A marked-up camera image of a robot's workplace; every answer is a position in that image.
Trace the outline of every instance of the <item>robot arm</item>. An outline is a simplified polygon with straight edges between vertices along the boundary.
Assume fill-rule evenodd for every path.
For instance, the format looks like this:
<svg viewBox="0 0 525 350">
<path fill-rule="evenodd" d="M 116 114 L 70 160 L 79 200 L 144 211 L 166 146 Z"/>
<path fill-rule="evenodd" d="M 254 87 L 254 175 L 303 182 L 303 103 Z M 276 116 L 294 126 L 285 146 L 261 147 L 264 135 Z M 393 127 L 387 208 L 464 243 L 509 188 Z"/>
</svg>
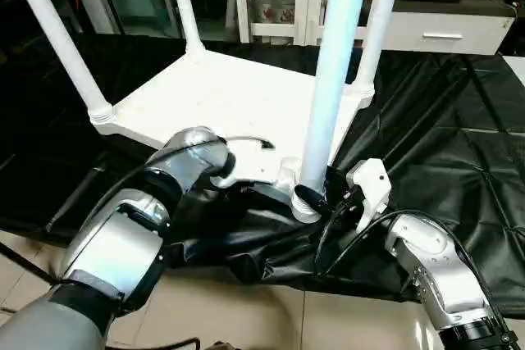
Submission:
<svg viewBox="0 0 525 350">
<path fill-rule="evenodd" d="M 361 161 L 346 179 L 350 188 L 361 191 L 360 233 L 386 209 L 390 181 L 378 159 Z M 388 225 L 385 248 L 409 274 L 445 349 L 499 350 L 516 343 L 516 334 L 502 326 L 477 277 L 459 258 L 454 240 L 438 224 L 418 215 L 398 215 Z"/>
<path fill-rule="evenodd" d="M 196 143 L 155 162 L 159 155 Z M 71 242 L 61 283 L 16 313 L 0 329 L 6 350 L 103 349 L 116 316 L 147 301 L 166 265 L 163 235 L 180 198 L 202 176 L 228 175 L 232 157 L 224 142 L 198 127 L 176 134 L 111 198 Z"/>
</svg>

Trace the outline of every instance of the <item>black tarp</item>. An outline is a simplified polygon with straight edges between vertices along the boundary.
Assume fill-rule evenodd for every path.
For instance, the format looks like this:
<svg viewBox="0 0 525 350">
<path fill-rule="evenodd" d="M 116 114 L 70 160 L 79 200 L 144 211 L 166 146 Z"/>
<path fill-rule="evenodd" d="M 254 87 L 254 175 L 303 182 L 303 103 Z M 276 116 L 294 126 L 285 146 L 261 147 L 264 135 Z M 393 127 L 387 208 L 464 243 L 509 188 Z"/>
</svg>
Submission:
<svg viewBox="0 0 525 350">
<path fill-rule="evenodd" d="M 182 55 L 185 46 L 140 37 L 76 39 L 111 102 Z M 315 73 L 317 48 L 207 47 Z M 356 50 L 347 82 L 358 57 Z M 0 227 L 65 244 L 109 185 L 151 150 L 96 133 L 45 39 L 0 66 L 0 80 Z M 517 318 L 525 317 L 524 89 L 500 57 L 384 52 L 376 97 L 358 114 L 328 184 L 329 197 L 337 199 L 342 175 L 355 162 L 383 159 L 393 184 L 391 205 L 422 209 L 449 224 L 482 268 L 502 312 Z M 46 232 L 83 181 L 83 192 Z M 355 219 L 340 222 L 339 242 L 329 243 L 324 261 L 339 252 Z M 322 225 L 301 225 L 288 207 L 250 190 L 193 193 L 173 226 L 173 265 L 227 265 L 244 283 L 414 299 L 411 289 L 400 293 L 404 273 L 382 250 L 379 234 L 343 260 L 331 278 L 312 275 Z"/>
</svg>

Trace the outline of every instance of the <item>drawer handle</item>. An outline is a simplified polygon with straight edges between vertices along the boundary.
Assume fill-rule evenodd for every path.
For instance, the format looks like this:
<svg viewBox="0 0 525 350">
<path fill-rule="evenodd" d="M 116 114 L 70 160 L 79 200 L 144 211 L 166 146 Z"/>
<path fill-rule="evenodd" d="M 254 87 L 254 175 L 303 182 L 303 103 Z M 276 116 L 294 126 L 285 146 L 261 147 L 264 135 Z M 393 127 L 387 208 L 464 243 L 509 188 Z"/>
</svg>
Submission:
<svg viewBox="0 0 525 350">
<path fill-rule="evenodd" d="M 423 33 L 425 39 L 445 39 L 445 40 L 460 40 L 463 38 L 461 34 L 457 33 Z"/>
</svg>

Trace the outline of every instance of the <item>black cable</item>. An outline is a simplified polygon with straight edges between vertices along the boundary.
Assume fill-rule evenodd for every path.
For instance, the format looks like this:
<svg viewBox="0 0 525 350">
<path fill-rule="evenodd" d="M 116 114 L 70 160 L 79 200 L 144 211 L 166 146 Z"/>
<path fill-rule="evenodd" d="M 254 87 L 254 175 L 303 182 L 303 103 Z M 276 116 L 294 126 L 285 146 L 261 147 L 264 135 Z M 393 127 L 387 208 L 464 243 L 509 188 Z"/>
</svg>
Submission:
<svg viewBox="0 0 525 350">
<path fill-rule="evenodd" d="M 401 215 L 402 213 L 408 213 L 406 211 L 411 211 L 411 210 L 393 211 L 393 212 L 387 213 L 386 215 L 380 216 L 379 218 L 375 219 L 372 223 L 370 223 L 367 227 L 365 227 L 362 232 L 357 234 L 349 242 L 348 245 L 345 246 L 345 248 L 340 253 L 340 255 L 336 258 L 336 260 L 332 262 L 331 265 L 328 267 L 328 269 L 324 272 L 323 276 L 329 275 L 330 272 L 337 266 L 337 264 L 339 264 L 340 261 L 343 260 L 343 258 L 345 258 L 348 252 L 352 250 L 355 247 L 355 245 L 361 242 L 368 234 L 370 234 L 373 229 L 375 229 L 377 226 L 384 223 L 385 221 L 390 220 L 392 217 L 396 215 Z"/>
<path fill-rule="evenodd" d="M 450 230 L 440 219 L 436 218 L 435 216 L 426 213 L 424 211 L 419 211 L 417 209 L 400 209 L 398 211 L 392 211 L 387 213 L 386 215 L 380 216 L 378 219 L 375 219 L 370 225 L 365 227 L 365 229 L 359 233 L 358 235 L 353 238 L 348 245 L 346 245 L 345 249 L 341 252 L 341 254 L 337 257 L 337 259 L 330 265 L 330 267 L 326 270 L 324 275 L 328 275 L 334 267 L 348 254 L 350 250 L 355 248 L 355 246 L 362 241 L 368 234 L 372 232 L 373 229 L 375 229 L 380 224 L 384 223 L 387 220 L 391 220 L 394 216 L 402 215 L 402 214 L 408 214 L 408 215 L 416 215 L 416 216 L 423 216 L 426 219 L 434 222 L 435 224 L 439 225 L 446 233 L 449 235 L 455 244 L 456 250 L 459 250 L 460 253 L 463 255 L 464 262 L 468 265 L 468 267 L 473 272 L 474 276 L 476 276 L 477 282 L 479 283 L 480 287 L 482 288 L 483 293 L 486 296 L 487 303 L 489 307 L 491 308 L 492 312 L 495 315 L 495 318 L 500 324 L 500 326 L 503 328 L 504 332 L 509 331 L 509 327 L 507 326 L 507 323 L 504 320 L 504 317 L 501 315 L 500 309 L 494 304 L 494 296 L 492 295 L 491 289 L 486 284 L 485 278 L 483 278 L 482 274 L 477 268 L 476 263 L 470 256 L 470 254 L 467 252 L 461 241 L 459 241 L 458 237 Z M 512 349 L 519 350 L 519 346 L 516 343 L 511 343 L 510 345 Z"/>
<path fill-rule="evenodd" d="M 332 212 L 330 215 L 330 218 L 325 224 L 325 227 L 321 233 L 321 238 L 319 239 L 319 244 L 317 246 L 317 250 L 315 252 L 315 256 L 313 257 L 313 273 L 315 275 L 320 275 L 322 273 L 321 268 L 321 252 L 322 249 L 325 246 L 326 240 L 328 239 L 328 235 L 331 232 L 332 228 L 337 222 L 337 219 L 339 219 L 339 216 L 348 208 L 347 204 L 345 202 L 341 202 L 339 206 Z"/>
<path fill-rule="evenodd" d="M 228 141 L 244 141 L 244 140 L 253 140 L 253 141 L 259 141 L 262 144 L 263 148 L 273 148 L 272 143 L 267 141 L 266 139 L 260 139 L 259 137 L 253 137 L 253 136 L 235 136 L 235 137 L 229 137 L 227 139 L 224 138 L 218 138 L 211 140 L 211 141 L 202 141 L 201 143 L 194 143 L 192 145 L 188 145 L 182 148 L 174 148 L 172 150 L 168 150 L 167 152 L 164 152 L 162 155 L 159 155 L 158 157 L 155 157 L 151 161 L 146 161 L 144 164 L 136 167 L 134 170 L 131 170 L 126 175 L 124 175 L 119 181 L 117 181 L 109 190 L 98 200 L 98 202 L 95 204 L 91 212 L 87 215 L 87 217 L 84 220 L 84 223 L 88 223 L 89 220 L 93 219 L 93 217 L 97 214 L 100 209 L 106 205 L 106 203 L 115 196 L 118 189 L 124 184 L 127 180 L 131 179 L 140 171 L 145 170 L 149 166 L 154 166 L 155 164 L 166 160 L 169 157 L 175 156 L 178 153 L 181 153 L 183 151 L 186 151 L 191 148 L 200 147 L 203 145 L 211 145 L 214 143 L 224 143 Z"/>
<path fill-rule="evenodd" d="M 195 350 L 200 350 L 199 338 L 186 339 L 182 342 L 161 346 L 160 348 L 114 348 L 113 346 L 106 346 L 106 350 L 175 350 L 176 348 L 183 348 L 189 344 L 194 344 Z"/>
</svg>

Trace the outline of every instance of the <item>white pole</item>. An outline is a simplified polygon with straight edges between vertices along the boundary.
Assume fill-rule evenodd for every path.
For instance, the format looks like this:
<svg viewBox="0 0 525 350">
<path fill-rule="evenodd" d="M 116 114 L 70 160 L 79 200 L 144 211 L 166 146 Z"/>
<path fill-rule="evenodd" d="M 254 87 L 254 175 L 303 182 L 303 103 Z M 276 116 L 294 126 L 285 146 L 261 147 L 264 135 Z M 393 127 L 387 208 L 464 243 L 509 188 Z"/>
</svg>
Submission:
<svg viewBox="0 0 525 350">
<path fill-rule="evenodd" d="M 328 0 L 299 179 L 301 184 L 319 193 L 324 193 L 326 165 L 362 4 L 363 0 Z M 295 194 L 292 208 L 298 220 L 318 219 Z"/>
<path fill-rule="evenodd" d="M 191 6 L 191 0 L 177 0 L 182 27 L 186 37 L 186 52 L 192 50 L 204 49 L 200 41 L 199 31 L 197 30 L 197 21 L 195 20 L 194 9 Z"/>
<path fill-rule="evenodd" d="M 367 22 L 367 37 L 364 40 L 364 50 L 359 63 L 358 74 L 353 84 L 368 86 L 373 90 L 377 64 L 381 56 L 383 40 L 388 28 L 394 0 L 373 0 Z"/>
<path fill-rule="evenodd" d="M 113 107 L 100 92 L 51 0 L 27 0 L 27 2 L 84 100 L 91 122 L 95 125 L 107 123 L 113 117 Z"/>
</svg>

